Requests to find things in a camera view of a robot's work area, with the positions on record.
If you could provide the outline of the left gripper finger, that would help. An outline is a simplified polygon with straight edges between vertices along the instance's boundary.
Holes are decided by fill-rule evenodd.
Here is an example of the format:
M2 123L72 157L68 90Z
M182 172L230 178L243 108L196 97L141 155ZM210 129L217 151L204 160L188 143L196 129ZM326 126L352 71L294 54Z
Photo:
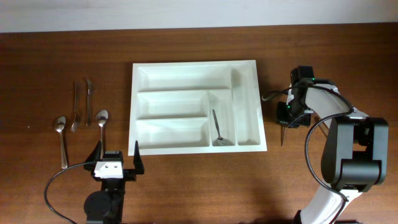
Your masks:
M102 142L98 141L93 151L87 157L85 162L96 162L100 160L101 157Z
M135 145L134 145L133 164L134 164L134 169L135 169L136 174L144 174L144 163L141 159L138 141L136 141Z

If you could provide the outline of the small dark teaspoon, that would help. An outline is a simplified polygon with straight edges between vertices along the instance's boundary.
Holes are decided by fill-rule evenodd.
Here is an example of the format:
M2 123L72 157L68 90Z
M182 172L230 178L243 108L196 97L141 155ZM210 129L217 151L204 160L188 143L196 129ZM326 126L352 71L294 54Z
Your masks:
M215 113L215 110L212 109L212 114L213 114L213 119L215 122L215 128L216 128L216 132L218 137L216 138L216 140L214 141L214 145L216 146L233 146L233 143L229 140L229 139L225 139L221 136L220 134L220 127L218 124L218 119Z

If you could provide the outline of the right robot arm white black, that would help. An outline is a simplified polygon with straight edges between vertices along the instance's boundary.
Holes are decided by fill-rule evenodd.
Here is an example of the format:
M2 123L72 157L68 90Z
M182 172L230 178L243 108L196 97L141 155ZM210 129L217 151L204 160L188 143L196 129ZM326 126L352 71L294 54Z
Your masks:
M344 209L372 186L384 182L387 172L389 125L370 117L343 97L335 84L317 79L311 66L290 73L290 86L282 90L286 102L277 106L282 128L309 127L304 142L307 167L319 183L314 198L299 210L294 223L334 223ZM318 177L309 158L309 142L315 129L327 129Z

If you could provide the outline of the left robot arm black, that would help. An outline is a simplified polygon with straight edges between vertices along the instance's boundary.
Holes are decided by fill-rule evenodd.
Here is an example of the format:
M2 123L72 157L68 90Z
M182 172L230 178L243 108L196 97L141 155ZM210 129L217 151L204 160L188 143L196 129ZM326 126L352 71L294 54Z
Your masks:
M101 182L101 190L87 196L84 212L87 223L121 223L126 182L135 182L145 168L139 153L139 144L134 146L133 169L123 167L121 151L102 151L103 143L98 141L92 153L86 159L83 168L92 178Z

